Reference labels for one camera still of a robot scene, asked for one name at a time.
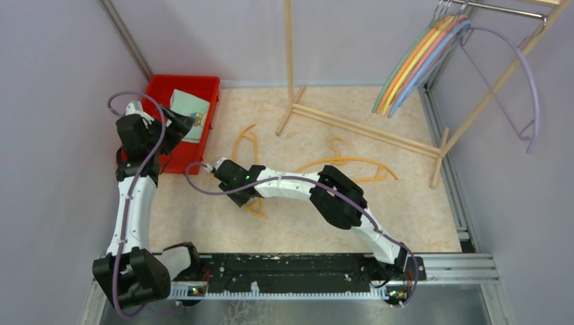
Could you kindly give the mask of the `purple hanger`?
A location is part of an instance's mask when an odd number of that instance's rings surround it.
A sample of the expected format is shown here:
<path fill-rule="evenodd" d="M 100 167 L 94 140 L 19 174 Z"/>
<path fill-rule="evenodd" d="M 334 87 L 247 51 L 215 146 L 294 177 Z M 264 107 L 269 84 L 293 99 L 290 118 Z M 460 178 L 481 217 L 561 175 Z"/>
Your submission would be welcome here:
<path fill-rule="evenodd" d="M 475 61 L 471 58 L 470 54 L 465 49 L 465 44 L 467 44 L 468 40 L 470 39 L 471 34 L 476 30 L 484 31 L 484 32 L 493 34 L 493 35 L 497 36 L 498 38 L 500 38 L 501 40 L 503 40 L 513 50 L 513 52 L 515 53 L 515 58 L 520 62 L 520 65 L 522 66 L 523 70 L 525 71 L 525 74 L 527 77 L 527 82 L 528 82 L 528 85 L 530 88 L 531 100 L 532 100 L 532 104 L 533 104 L 533 118 L 521 130 L 518 130 L 518 127 L 514 124 L 514 122 L 512 121 L 512 119 L 510 118 L 508 113 L 506 112 L 506 109 L 501 104 L 500 99 L 498 97 L 498 92 L 495 91 L 493 89 L 493 87 L 489 84 L 489 82 L 485 78 L 484 74 L 481 72 L 480 68 L 477 66 Z M 531 67 L 527 61 L 526 55 L 519 48 L 519 46 L 514 41 L 512 41 L 509 37 L 507 37 L 506 35 L 503 35 L 501 32 L 493 30 L 491 28 L 470 27 L 470 32 L 468 34 L 468 37 L 466 39 L 461 39 L 460 41 L 458 41 L 458 43 L 459 43 L 461 50 L 464 52 L 464 54 L 470 60 L 470 63 L 475 68 L 475 70 L 478 72 L 478 74 L 482 78 L 484 84 L 487 86 L 487 88 L 489 90 L 488 94 L 493 96 L 495 102 L 497 103 L 497 105 L 499 106 L 499 108 L 503 112 L 504 116 L 506 117 L 506 119 L 510 123 L 510 126 L 512 127 L 512 130 L 514 131 L 516 136 L 523 142 L 528 141 L 526 153 L 531 154 L 535 145 L 537 144 L 538 139 L 539 139 L 542 108 L 541 108 L 541 104 L 540 104 L 539 91 L 538 91 L 537 83 L 536 83 L 533 71 L 532 71 L 532 69 L 531 69 Z"/>

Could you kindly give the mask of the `green hanger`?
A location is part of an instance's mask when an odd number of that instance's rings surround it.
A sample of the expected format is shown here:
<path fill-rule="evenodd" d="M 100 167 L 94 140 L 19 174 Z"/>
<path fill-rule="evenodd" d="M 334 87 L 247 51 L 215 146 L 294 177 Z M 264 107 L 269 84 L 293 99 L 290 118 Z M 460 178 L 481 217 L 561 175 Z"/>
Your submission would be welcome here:
<path fill-rule="evenodd" d="M 390 112 L 391 103 L 407 82 L 407 78 L 413 73 L 415 66 L 431 45 L 439 39 L 439 35 L 445 30 L 446 26 L 453 20 L 447 14 L 439 13 L 443 11 L 441 6 L 445 6 L 445 3 L 447 1 L 438 2 L 431 21 L 408 47 L 399 62 L 396 63 L 374 102 L 372 113 L 384 115 Z"/>

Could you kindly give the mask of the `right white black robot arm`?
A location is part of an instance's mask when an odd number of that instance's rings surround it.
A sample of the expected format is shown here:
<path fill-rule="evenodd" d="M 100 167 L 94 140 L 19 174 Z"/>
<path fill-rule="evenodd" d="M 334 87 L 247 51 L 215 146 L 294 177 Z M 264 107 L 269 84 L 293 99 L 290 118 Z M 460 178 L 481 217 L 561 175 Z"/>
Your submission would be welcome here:
<path fill-rule="evenodd" d="M 245 169 L 231 159 L 220 158 L 210 172 L 239 207 L 254 198 L 310 202 L 327 223 L 350 230 L 363 240 L 386 277 L 398 279 L 407 271 L 408 250 L 385 232 L 364 191 L 336 167 L 327 165 L 315 173 L 287 173 L 263 165 Z"/>

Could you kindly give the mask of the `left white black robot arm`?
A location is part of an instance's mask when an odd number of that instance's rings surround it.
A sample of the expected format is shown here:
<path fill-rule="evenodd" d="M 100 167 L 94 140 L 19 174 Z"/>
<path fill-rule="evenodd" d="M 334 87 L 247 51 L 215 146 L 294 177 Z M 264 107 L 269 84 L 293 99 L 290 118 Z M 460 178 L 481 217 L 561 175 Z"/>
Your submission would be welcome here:
<path fill-rule="evenodd" d="M 203 262 L 192 242 L 182 242 L 153 253 L 150 213 L 161 174 L 160 156 L 169 154 L 191 129 L 193 118 L 162 109 L 173 122 L 165 126 L 146 113 L 140 102 L 130 102 L 116 121 L 121 147 L 116 153 L 119 206 L 116 224 L 104 257 L 92 265 L 93 277 L 120 313 L 163 300 L 174 280 L 195 280 Z"/>

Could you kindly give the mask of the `yellow-orange plastic hook hanger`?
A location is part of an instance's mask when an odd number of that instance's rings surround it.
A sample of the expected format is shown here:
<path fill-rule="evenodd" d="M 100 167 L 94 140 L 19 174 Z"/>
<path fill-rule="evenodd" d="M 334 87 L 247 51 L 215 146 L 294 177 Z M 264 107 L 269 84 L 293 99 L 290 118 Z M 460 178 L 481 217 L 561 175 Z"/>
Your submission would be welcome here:
<path fill-rule="evenodd" d="M 232 146 L 231 149 L 231 157 L 228 159 L 233 160 L 234 162 L 238 163 L 236 161 L 236 158 L 240 158 L 241 154 L 240 154 L 240 149 L 247 149 L 248 153 L 251 155 L 251 162 L 253 163 L 253 165 L 258 165 L 259 164 L 259 146 L 258 146 L 258 139 L 257 139 L 257 134 L 254 131 L 254 127 L 255 124 L 249 125 L 246 128 L 244 128 L 236 137 L 236 139 L 234 140 L 234 144 Z M 219 184 L 220 181 L 214 176 L 212 175 L 212 178 L 216 179 Z M 225 195 L 227 196 L 227 194 L 233 194 L 236 192 L 231 193 L 231 191 L 225 192 Z M 250 213 L 252 216 L 257 217 L 259 219 L 266 219 L 267 216 L 264 214 L 263 209 L 264 209 L 265 205 L 263 203 L 263 199 L 262 198 L 254 198 L 252 199 L 250 202 L 246 203 L 243 207 L 240 207 L 241 209 L 244 209 L 245 211 L 247 211 L 248 213 Z"/>

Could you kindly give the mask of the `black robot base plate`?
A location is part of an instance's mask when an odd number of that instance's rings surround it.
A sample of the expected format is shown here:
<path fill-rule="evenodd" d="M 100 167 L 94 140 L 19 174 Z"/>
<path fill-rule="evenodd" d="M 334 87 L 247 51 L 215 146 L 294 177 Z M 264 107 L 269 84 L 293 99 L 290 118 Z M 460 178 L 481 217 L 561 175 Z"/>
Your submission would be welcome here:
<path fill-rule="evenodd" d="M 365 293 L 382 284 L 396 282 L 412 288 L 427 279 L 422 258 L 407 259 L 402 274 L 389 272 L 371 254 L 239 254 L 211 253 L 199 264 L 182 271 L 177 282 L 197 282 L 208 293 L 263 294 Z"/>

